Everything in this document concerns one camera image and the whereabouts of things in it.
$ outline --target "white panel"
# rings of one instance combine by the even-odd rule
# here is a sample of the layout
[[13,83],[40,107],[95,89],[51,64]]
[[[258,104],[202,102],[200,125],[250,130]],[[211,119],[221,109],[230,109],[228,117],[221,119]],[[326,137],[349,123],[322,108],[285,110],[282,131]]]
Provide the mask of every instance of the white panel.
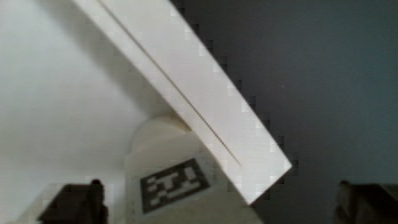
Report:
[[[141,54],[145,53],[150,58],[147,60],[152,60],[150,63],[161,73],[157,75],[159,83],[152,83],[163,95],[171,93],[171,88],[177,88],[179,92],[173,97],[170,95],[168,101],[205,144],[223,144],[228,151],[225,153],[232,152],[230,157],[239,160],[241,169],[232,170],[225,167],[225,171],[251,203],[292,165],[177,9],[166,0],[104,0],[99,3],[111,14],[107,17],[104,12],[100,13],[100,9],[99,11],[91,9],[95,1],[75,1],[95,20],[102,20],[99,26],[109,33],[125,54],[138,54],[131,52],[134,48],[127,49],[134,44],[141,49]],[[118,28],[111,23],[120,26],[120,29],[125,29],[120,30],[118,35],[115,34]],[[155,76],[139,66],[143,61],[134,57],[131,60],[152,81]],[[211,147],[223,162],[227,157],[221,157],[219,149]]]

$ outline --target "gray wall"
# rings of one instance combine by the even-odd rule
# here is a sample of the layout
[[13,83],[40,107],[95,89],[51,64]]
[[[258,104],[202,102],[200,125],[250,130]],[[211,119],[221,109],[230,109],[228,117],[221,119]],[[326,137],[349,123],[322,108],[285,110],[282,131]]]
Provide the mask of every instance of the gray wall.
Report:
[[260,215],[333,223],[342,179],[398,183],[398,2],[191,0],[186,16],[299,160]]

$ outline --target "white board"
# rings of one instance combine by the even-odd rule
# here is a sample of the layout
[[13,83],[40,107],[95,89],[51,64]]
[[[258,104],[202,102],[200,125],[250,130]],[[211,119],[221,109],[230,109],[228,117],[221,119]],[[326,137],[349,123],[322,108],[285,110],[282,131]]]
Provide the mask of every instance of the white board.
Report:
[[253,203],[292,164],[168,0],[74,0],[205,142]]

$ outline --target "white surface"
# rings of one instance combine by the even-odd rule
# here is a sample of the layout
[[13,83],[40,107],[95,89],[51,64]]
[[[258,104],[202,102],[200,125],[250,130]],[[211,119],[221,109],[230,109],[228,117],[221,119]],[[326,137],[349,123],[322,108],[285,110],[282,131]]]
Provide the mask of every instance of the white surface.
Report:
[[[138,132],[136,138],[141,137],[139,141],[145,135],[150,135],[154,138],[132,147],[132,154],[127,157],[129,223],[264,223],[243,195],[230,185],[228,177],[198,135],[179,127],[180,122],[177,119],[171,120],[168,117],[163,117],[147,123]],[[211,187],[148,214],[143,214],[141,178],[168,170],[193,158],[196,158],[200,163]],[[154,181],[164,183],[166,188],[168,184],[175,185],[175,182],[171,182],[173,176],[177,177],[180,174],[175,172],[164,179],[154,179]],[[186,187],[179,190],[175,189],[173,193],[187,192]],[[173,193],[159,191],[159,195],[170,195],[170,197],[173,197]]]
[[139,124],[171,108],[75,4],[0,1],[0,223],[51,183],[107,188],[125,200],[123,161]]
[[292,164],[177,9],[166,0],[75,2],[168,98],[251,203]]

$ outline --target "white wall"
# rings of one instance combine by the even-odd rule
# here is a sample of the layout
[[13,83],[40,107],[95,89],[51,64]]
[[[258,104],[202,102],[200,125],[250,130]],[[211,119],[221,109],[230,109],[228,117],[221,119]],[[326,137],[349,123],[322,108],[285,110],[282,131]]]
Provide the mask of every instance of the white wall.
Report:
[[398,2],[177,2],[299,157],[258,212],[271,224],[333,223],[342,179],[398,183]]
[[170,110],[70,1],[3,0],[0,223],[19,218],[51,183],[93,178],[122,216],[134,131]]

